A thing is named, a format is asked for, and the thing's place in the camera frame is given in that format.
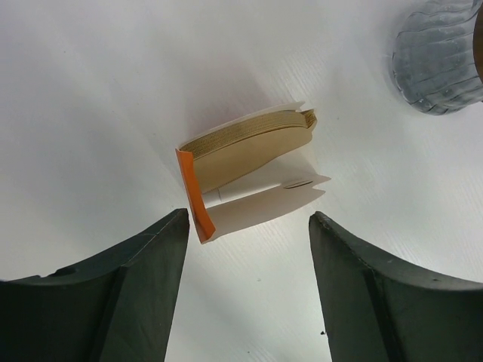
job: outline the orange strip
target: orange strip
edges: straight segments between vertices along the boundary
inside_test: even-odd
[[[184,187],[188,195],[189,206],[191,207],[193,219],[195,220],[196,232],[198,232],[199,240],[203,244],[210,240],[216,228],[203,202],[202,190],[199,188],[198,179],[196,179],[193,154],[177,149],[176,156],[180,164],[181,176],[183,177]]]

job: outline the white surface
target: white surface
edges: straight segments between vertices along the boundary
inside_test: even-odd
[[[306,100],[327,193],[203,247],[192,232],[167,360],[329,360],[315,210],[483,281],[483,105],[432,118],[395,96],[389,44],[411,4],[4,0],[0,277],[46,275],[186,207],[176,145]]]

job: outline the open box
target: open box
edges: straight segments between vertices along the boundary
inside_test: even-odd
[[[200,242],[275,219],[314,201],[329,178],[310,147],[317,120],[303,102],[211,129],[177,150]]]

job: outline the tabletop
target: tabletop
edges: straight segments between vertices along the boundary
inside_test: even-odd
[[[174,148],[305,100],[325,195],[189,240],[168,361],[331,360],[316,210],[384,250],[483,281],[483,105],[433,117],[389,77],[420,0],[0,4],[0,278],[47,275],[187,207]]]

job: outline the orange edge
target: orange edge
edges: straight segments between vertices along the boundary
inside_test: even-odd
[[[189,206],[195,220],[196,232],[198,232],[199,240],[203,244],[210,240],[216,228],[203,202],[202,190],[199,187],[195,174],[195,159],[191,152],[180,151],[179,149],[176,150],[176,156],[178,157],[178,164],[180,164],[181,176],[188,195]]]

